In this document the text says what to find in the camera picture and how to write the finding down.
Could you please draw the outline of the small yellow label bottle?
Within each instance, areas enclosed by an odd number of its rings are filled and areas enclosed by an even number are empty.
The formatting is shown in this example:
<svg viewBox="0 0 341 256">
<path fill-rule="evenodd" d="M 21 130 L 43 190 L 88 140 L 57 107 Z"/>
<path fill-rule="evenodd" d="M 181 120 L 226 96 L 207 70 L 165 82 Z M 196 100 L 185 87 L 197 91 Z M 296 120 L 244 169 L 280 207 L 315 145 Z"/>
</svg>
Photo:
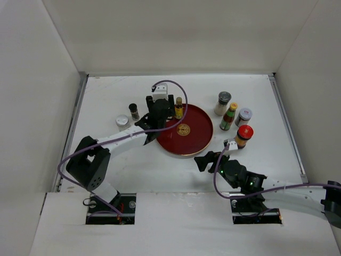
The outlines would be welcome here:
<svg viewBox="0 0 341 256">
<path fill-rule="evenodd" d="M 183 117 L 183 102 L 181 97 L 177 97 L 175 101 L 175 118 L 180 120 Z"/>
</svg>

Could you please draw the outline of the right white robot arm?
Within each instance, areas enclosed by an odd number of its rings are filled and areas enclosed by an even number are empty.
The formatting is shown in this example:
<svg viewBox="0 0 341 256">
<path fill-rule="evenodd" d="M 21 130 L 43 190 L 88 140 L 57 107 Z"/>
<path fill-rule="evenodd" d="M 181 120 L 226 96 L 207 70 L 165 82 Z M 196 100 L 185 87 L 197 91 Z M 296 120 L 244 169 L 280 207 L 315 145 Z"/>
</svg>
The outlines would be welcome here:
<svg viewBox="0 0 341 256">
<path fill-rule="evenodd" d="M 240 195 L 230 195 L 232 211 L 243 217 L 259 218 L 266 212 L 287 209 L 314 215 L 340 228 L 340 183 L 290 184 L 271 179 L 263 174 L 250 172 L 237 160 L 219 152 L 209 151 L 194 158 L 200 172 L 207 169 L 220 175 L 232 188 L 239 188 Z"/>
</svg>

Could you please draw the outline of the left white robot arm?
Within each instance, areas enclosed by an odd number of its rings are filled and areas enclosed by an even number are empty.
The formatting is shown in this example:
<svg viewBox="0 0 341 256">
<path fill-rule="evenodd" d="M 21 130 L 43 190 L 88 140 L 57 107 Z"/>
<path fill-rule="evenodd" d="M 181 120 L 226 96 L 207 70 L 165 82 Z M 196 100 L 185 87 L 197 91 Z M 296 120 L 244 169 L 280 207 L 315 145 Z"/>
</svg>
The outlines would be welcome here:
<svg viewBox="0 0 341 256">
<path fill-rule="evenodd" d="M 118 210 L 120 201 L 119 191 L 105 181 L 110 160 L 125 151 L 154 141 L 160 133 L 154 131 L 146 133 L 146 130 L 165 128 L 167 119 L 175 114 L 172 94 L 168 99 L 155 101 L 151 96 L 147 96 L 146 102 L 149 110 L 146 115 L 131 127 L 108 138 L 113 140 L 127 135 L 127 139 L 100 146 L 99 144 L 104 140 L 86 136 L 80 141 L 76 150 L 80 151 L 93 145 L 96 147 L 72 157 L 67 163 L 67 172 L 87 191 L 99 196 L 102 199 L 101 206 L 107 212 Z"/>
</svg>

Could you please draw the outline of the round red lacquer tray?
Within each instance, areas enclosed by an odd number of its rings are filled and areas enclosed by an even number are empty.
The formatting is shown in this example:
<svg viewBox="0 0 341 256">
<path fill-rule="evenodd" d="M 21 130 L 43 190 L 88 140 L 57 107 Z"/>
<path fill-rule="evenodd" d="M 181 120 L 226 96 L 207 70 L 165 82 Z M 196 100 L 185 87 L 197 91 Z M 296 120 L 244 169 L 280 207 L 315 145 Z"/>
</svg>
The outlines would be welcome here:
<svg viewBox="0 0 341 256">
<path fill-rule="evenodd" d="M 162 132 L 157 141 L 169 153 L 191 156 L 208 147 L 213 132 L 213 124 L 208 114 L 201 108 L 189 104 L 182 123 Z"/>
</svg>

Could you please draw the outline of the small black cap spice jar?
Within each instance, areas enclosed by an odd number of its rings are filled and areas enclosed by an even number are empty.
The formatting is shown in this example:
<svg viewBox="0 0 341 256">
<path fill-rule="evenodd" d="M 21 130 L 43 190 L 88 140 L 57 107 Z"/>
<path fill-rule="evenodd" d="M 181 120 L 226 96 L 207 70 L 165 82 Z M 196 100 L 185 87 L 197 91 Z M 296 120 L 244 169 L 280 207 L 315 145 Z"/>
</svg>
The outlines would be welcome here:
<svg viewBox="0 0 341 256">
<path fill-rule="evenodd" d="M 140 119 L 140 116 L 139 116 L 139 112 L 138 112 L 138 109 L 137 109 L 137 105 L 135 103 L 131 103 L 128 106 L 128 108 L 129 108 L 129 110 L 131 112 L 132 120 L 138 121 Z"/>
</svg>

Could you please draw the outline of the sauce bottle yellow cap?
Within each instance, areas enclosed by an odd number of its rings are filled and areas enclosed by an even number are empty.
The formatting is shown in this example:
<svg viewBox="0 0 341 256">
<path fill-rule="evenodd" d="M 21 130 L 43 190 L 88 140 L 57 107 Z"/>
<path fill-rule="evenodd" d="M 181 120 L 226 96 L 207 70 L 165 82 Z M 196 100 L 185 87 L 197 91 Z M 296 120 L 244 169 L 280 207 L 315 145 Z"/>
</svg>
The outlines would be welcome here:
<svg viewBox="0 0 341 256">
<path fill-rule="evenodd" d="M 220 123 L 220 129 L 223 131 L 228 131 L 234 121 L 236 110 L 238 108 L 238 104 L 233 102 L 230 104 L 229 108 L 223 115 L 223 118 Z"/>
</svg>

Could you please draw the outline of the white jar silver lid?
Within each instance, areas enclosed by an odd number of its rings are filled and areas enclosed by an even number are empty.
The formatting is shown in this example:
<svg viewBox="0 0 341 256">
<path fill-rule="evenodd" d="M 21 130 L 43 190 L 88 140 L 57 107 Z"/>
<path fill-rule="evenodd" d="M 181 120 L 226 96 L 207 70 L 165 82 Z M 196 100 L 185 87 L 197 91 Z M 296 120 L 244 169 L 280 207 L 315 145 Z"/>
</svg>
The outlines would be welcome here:
<svg viewBox="0 0 341 256">
<path fill-rule="evenodd" d="M 118 127 L 119 132 L 124 131 L 131 127 L 128 116 L 118 115 L 115 119 L 115 123 Z"/>
</svg>

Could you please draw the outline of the jar with red lid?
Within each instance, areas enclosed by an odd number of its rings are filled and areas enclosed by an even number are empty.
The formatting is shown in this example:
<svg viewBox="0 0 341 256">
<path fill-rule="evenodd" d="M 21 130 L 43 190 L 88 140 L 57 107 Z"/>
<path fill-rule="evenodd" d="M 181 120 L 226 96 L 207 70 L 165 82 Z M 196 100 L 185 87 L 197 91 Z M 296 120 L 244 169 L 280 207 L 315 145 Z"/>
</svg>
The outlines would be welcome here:
<svg viewBox="0 0 341 256">
<path fill-rule="evenodd" d="M 247 142 L 254 135 L 254 130 L 249 125 L 242 125 L 237 130 L 237 135 L 234 137 L 234 140 L 237 144 L 238 149 L 245 148 Z"/>
</svg>

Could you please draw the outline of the grinder jar grey lid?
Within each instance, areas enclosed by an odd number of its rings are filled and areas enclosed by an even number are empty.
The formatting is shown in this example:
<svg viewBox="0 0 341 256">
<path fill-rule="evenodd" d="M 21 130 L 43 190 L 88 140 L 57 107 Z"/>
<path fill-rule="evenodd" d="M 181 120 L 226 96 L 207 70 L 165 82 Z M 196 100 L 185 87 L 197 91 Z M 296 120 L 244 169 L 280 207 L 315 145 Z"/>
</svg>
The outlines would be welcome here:
<svg viewBox="0 0 341 256">
<path fill-rule="evenodd" d="M 222 91 L 218 94 L 218 102 L 214 108 L 214 113 L 217 116 L 223 116 L 228 108 L 228 103 L 231 100 L 232 96 L 227 91 Z"/>
</svg>

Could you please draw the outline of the jar silver lid red label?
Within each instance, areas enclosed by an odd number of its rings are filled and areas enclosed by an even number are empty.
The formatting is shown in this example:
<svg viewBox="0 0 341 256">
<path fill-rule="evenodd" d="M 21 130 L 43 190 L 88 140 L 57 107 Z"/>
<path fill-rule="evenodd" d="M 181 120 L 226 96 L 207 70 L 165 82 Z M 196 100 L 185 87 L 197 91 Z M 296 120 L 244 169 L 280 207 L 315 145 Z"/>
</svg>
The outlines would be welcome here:
<svg viewBox="0 0 341 256">
<path fill-rule="evenodd" d="M 235 125 L 240 127 L 242 125 L 247 125 L 253 116 L 253 112 L 249 108 L 241 108 L 238 117 L 235 120 Z"/>
</svg>

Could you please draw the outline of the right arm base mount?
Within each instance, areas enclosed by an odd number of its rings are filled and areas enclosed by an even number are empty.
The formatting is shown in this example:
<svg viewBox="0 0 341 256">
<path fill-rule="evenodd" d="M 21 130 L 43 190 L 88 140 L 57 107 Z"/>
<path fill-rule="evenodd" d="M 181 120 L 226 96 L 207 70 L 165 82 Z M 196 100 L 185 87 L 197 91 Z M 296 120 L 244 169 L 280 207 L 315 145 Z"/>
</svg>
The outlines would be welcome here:
<svg viewBox="0 0 341 256">
<path fill-rule="evenodd" d="M 232 199 L 232 221 L 235 225 L 282 224 L 278 208 L 268 208 L 260 197 Z"/>
</svg>

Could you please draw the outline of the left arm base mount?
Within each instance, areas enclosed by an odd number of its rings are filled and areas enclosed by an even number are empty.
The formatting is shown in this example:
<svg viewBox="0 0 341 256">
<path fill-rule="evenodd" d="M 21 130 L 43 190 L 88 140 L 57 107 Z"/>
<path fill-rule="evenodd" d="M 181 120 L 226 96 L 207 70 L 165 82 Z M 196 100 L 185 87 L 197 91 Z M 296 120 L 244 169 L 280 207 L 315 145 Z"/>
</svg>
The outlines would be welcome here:
<svg viewBox="0 0 341 256">
<path fill-rule="evenodd" d="M 135 224 L 137 194 L 120 194 L 111 203 L 116 211 L 94 195 L 83 200 L 87 207 L 86 225 L 133 225 Z"/>
</svg>

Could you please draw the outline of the right aluminium table rail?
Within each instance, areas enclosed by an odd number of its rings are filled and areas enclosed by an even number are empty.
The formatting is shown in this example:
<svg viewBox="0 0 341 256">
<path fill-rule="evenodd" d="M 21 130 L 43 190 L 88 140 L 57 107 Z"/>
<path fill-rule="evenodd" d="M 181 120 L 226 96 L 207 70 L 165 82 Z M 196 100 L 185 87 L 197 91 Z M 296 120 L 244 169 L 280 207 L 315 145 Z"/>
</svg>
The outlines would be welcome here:
<svg viewBox="0 0 341 256">
<path fill-rule="evenodd" d="M 296 141 L 294 138 L 294 134 L 293 134 L 293 131 L 291 129 L 291 126 L 290 126 L 290 123 L 288 120 L 288 116 L 287 116 L 287 113 L 286 113 L 286 110 L 285 110 L 285 107 L 284 107 L 284 104 L 283 104 L 283 101 L 282 101 L 282 98 L 280 95 L 280 91 L 279 91 L 279 88 L 277 85 L 277 81 L 275 79 L 275 73 L 269 74 L 268 77 L 269 77 L 269 81 L 270 81 L 275 99 L 277 101 L 277 104 L 278 104 L 278 107 L 279 107 L 279 110 L 281 113 L 281 117 L 282 117 L 285 129 L 286 129 L 288 138 L 290 140 L 290 145 L 291 145 L 291 147 L 295 153 L 295 156 L 296 156 L 296 162 L 299 164 L 299 171 L 300 171 L 301 180 L 303 183 L 309 183 L 309 180 L 308 180 L 308 177 L 306 175 L 306 171 L 305 171 L 305 168 L 304 168 L 304 165 L 303 165 L 303 162 L 302 162 L 302 159 L 301 159 L 301 156 L 300 156 L 300 153 L 298 151 L 298 147 L 297 147 L 297 144 L 296 144 Z"/>
</svg>

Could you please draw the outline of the aluminium table rail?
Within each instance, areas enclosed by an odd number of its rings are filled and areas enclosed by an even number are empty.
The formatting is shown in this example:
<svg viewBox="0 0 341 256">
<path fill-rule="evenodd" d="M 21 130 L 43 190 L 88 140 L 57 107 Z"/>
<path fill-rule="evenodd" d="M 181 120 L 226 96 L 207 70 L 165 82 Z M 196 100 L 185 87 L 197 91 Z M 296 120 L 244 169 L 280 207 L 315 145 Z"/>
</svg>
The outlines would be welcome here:
<svg viewBox="0 0 341 256">
<path fill-rule="evenodd" d="M 72 140 L 74 137 L 74 132 L 76 129 L 78 116 L 79 116 L 80 108 L 82 105 L 82 100 L 84 97 L 84 93 L 85 93 L 89 74 L 87 74 L 84 71 L 81 71 L 81 72 L 79 72 L 79 76 L 80 76 L 80 82 L 79 82 L 79 86 L 78 86 L 78 91 L 77 91 L 77 95 L 76 95 L 74 108 L 72 111 L 72 116 L 71 116 L 70 123 L 69 123 L 66 141 L 65 141 L 63 151 L 62 151 L 62 155 L 61 155 L 61 160 L 63 160 L 65 157 L 67 157 L 69 152 L 70 152 L 71 143 L 72 143 Z"/>
<path fill-rule="evenodd" d="M 288 138 L 290 140 L 290 145 L 291 145 L 291 147 L 295 153 L 295 156 L 296 156 L 296 162 L 299 164 L 299 171 L 300 171 L 301 180 L 303 183 L 309 183 L 309 180 L 308 180 L 308 177 L 306 175 L 306 171 L 305 171 L 305 168 L 304 168 L 304 165 L 303 165 L 303 162 L 302 162 L 302 159 L 301 159 L 301 156 L 300 156 L 300 153 L 298 151 L 298 147 L 297 147 L 297 144 L 296 144 L 296 141 L 294 138 L 294 134 L 293 134 L 293 131 L 291 129 L 291 126 L 290 126 L 290 123 L 288 120 L 288 116 L 287 116 L 287 113 L 286 113 L 286 110 L 285 110 L 285 107 L 284 107 L 284 104 L 283 104 L 283 101 L 282 101 L 282 98 L 280 95 L 280 91 L 279 91 L 279 88 L 277 85 L 277 81 L 275 79 L 275 73 L 269 74 L 268 77 L 269 77 L 269 81 L 270 81 L 275 99 L 277 101 L 277 104 L 278 104 L 278 107 L 279 107 L 279 110 L 281 113 L 281 117 L 282 117 L 285 129 L 286 129 Z"/>
</svg>

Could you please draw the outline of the left aluminium table rail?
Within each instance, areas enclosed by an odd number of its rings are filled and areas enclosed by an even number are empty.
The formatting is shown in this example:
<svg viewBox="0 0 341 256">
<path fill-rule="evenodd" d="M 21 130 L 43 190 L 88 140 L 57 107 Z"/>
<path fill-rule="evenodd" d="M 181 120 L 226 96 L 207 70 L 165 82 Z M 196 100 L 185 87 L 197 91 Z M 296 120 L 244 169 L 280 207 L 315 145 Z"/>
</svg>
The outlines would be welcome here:
<svg viewBox="0 0 341 256">
<path fill-rule="evenodd" d="M 72 143 L 72 140 L 74 137 L 74 132 L 76 129 L 78 116 L 79 116 L 80 108 L 82 105 L 82 100 L 84 97 L 84 93 L 85 93 L 89 74 L 87 74 L 84 71 L 81 71 L 81 72 L 79 72 L 79 76 L 80 76 L 80 82 L 79 82 L 79 86 L 78 86 L 78 91 L 77 91 L 77 95 L 76 95 L 74 108 L 72 111 L 72 116 L 71 116 L 70 123 L 69 123 L 66 141 L 65 141 L 63 151 L 62 151 L 62 155 L 61 155 L 61 160 L 63 160 L 65 157 L 67 157 L 69 152 L 70 152 L 71 143 Z"/>
</svg>

